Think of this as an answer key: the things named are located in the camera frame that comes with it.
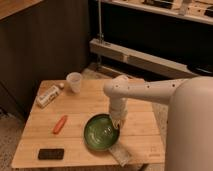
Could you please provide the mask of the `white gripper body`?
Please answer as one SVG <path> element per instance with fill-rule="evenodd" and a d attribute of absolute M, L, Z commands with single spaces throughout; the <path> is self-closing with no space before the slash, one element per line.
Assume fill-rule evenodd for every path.
<path fill-rule="evenodd" d="M 109 102 L 109 114 L 113 120 L 124 120 L 127 115 L 127 99 L 111 98 Z"/>

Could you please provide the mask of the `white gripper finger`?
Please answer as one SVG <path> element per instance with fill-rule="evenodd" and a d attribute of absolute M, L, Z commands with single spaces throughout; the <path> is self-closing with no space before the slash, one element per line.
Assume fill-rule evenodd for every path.
<path fill-rule="evenodd" d="M 113 126 L 115 129 L 121 129 L 124 126 L 124 121 L 123 120 L 112 120 Z"/>

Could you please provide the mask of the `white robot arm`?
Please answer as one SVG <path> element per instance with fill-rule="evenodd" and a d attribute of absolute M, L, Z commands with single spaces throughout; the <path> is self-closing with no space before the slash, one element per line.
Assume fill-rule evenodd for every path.
<path fill-rule="evenodd" d="M 115 123 L 126 117 L 126 98 L 168 106 L 165 171 L 213 171 L 213 77 L 134 83 L 121 75 L 103 91 Z"/>

